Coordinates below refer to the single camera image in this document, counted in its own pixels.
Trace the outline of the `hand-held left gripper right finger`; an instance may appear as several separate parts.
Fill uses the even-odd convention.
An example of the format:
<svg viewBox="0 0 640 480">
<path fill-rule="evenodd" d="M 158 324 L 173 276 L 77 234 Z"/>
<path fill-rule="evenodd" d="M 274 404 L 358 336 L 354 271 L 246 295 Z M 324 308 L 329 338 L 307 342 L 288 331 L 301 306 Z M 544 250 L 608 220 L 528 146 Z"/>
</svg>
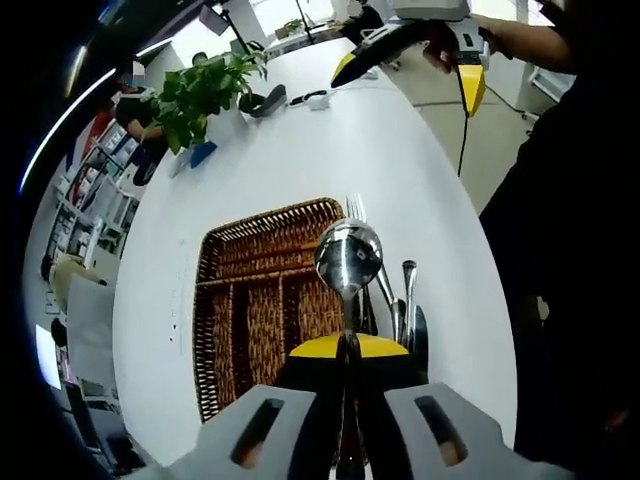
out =
<svg viewBox="0 0 640 480">
<path fill-rule="evenodd" d="M 428 384 L 412 357 L 386 338 L 363 355 L 358 417 L 375 479 L 573 479 L 557 465 L 510 449 L 500 425 L 444 383 Z"/>
</svg>

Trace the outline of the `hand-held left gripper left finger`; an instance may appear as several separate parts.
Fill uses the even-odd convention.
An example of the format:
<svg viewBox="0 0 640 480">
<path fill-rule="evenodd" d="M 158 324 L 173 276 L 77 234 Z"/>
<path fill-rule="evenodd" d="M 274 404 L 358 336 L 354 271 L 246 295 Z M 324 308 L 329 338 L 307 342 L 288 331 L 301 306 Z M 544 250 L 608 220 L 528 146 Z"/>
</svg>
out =
<svg viewBox="0 0 640 480">
<path fill-rule="evenodd" d="M 343 364 L 289 356 L 273 386 L 256 385 L 200 427 L 172 479 L 327 479 L 341 427 Z"/>
</svg>

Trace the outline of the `person's right hand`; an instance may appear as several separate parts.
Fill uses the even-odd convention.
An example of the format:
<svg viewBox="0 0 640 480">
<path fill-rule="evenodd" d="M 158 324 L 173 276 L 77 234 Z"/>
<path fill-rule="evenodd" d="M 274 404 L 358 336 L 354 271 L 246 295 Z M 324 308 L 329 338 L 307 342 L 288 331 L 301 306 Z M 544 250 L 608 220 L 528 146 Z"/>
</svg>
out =
<svg viewBox="0 0 640 480">
<path fill-rule="evenodd" d="M 479 14 L 471 14 L 479 27 L 479 34 L 488 42 L 491 54 L 505 53 L 505 47 L 498 35 L 499 21 Z M 454 58 L 452 42 L 447 40 L 446 31 L 439 33 L 432 30 L 423 50 L 423 56 L 438 70 L 444 73 L 451 73 L 457 67 Z"/>
</svg>

